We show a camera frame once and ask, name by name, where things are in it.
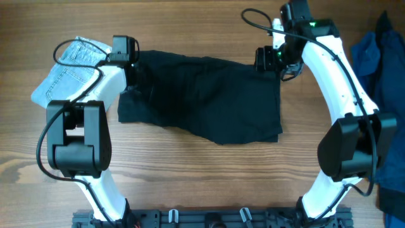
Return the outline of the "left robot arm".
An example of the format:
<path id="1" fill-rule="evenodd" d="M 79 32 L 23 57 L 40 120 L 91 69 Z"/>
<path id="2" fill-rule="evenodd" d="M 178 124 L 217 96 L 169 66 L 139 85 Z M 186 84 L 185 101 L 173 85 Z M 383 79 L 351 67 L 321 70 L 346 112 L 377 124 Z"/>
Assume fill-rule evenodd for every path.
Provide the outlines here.
<path id="1" fill-rule="evenodd" d="M 112 145 L 104 105 L 132 82 L 127 74 L 139 56 L 136 39 L 114 36 L 111 52 L 92 66 L 97 77 L 74 98 L 52 100 L 46 108 L 37 165 L 48 177 L 79 186 L 92 206 L 89 227 L 140 226 L 109 170 Z"/>

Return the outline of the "black shorts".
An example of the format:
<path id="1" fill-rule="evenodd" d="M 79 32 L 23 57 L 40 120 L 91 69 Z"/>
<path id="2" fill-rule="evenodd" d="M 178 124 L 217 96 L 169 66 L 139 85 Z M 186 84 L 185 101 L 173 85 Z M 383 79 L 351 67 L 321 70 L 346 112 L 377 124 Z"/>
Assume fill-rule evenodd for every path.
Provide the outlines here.
<path id="1" fill-rule="evenodd" d="M 278 141 L 280 79 L 252 65 L 141 51 L 118 102 L 121 123 L 178 127 L 217 144 Z"/>

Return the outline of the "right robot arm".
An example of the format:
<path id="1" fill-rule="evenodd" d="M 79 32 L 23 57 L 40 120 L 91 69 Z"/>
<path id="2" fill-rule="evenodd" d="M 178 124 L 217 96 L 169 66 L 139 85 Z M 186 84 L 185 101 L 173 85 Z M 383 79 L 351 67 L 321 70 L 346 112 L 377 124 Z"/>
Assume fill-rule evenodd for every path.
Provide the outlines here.
<path id="1" fill-rule="evenodd" d="M 271 46 L 256 51 L 257 71 L 273 71 L 282 81 L 307 66 L 328 106 L 331 128 L 318 145 L 320 173 L 292 210 L 268 212 L 272 227 L 343 227 L 339 203 L 363 179 L 373 181 L 387 156 L 396 118 L 383 113 L 361 87 L 334 22 L 316 20 L 306 1 L 290 1 L 265 28 Z"/>

